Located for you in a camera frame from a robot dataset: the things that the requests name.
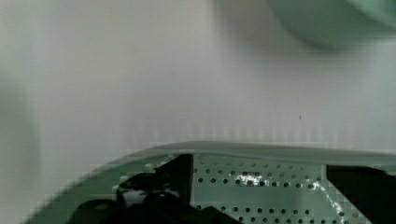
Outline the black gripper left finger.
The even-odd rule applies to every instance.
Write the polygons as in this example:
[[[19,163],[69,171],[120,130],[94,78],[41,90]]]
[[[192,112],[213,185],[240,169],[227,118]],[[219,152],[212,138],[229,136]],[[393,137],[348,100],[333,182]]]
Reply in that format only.
[[[152,173],[121,182],[112,200],[90,200],[66,224],[242,224],[213,206],[191,205],[193,156],[181,154]]]

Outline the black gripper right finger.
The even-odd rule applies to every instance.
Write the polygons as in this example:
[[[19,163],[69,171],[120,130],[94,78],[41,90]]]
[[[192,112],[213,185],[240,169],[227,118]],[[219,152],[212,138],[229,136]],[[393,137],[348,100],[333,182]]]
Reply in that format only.
[[[373,224],[395,224],[394,175],[365,166],[328,165],[326,177]]]

